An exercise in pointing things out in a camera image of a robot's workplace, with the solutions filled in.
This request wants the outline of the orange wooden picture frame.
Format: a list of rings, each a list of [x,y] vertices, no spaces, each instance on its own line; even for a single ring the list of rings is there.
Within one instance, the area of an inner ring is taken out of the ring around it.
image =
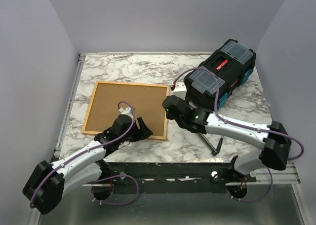
[[[132,105],[135,117],[142,117],[153,132],[150,140],[167,139],[166,113],[162,102],[170,94],[164,84],[97,81],[88,105],[82,133],[96,135],[112,126],[120,114],[119,108]]]

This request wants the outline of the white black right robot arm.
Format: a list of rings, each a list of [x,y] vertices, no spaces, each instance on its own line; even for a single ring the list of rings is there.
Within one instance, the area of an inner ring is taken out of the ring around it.
[[[286,169],[291,140],[287,138],[281,123],[253,124],[216,115],[204,108],[192,109],[175,95],[166,97],[162,106],[167,119],[175,120],[182,129],[192,133],[220,135],[255,147],[233,160],[233,166],[227,169],[230,180],[237,182],[251,171],[263,167],[279,171]]]

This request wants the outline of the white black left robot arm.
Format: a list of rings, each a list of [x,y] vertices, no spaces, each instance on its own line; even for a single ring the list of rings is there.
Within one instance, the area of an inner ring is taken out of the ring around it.
[[[106,182],[110,174],[103,167],[103,158],[118,150],[122,143],[145,140],[152,135],[153,132],[142,118],[132,120],[121,114],[110,128],[95,135],[84,148],[53,163],[45,160],[40,162],[22,193],[29,199],[32,209],[36,208],[41,214],[47,214],[71,190],[89,182]]]

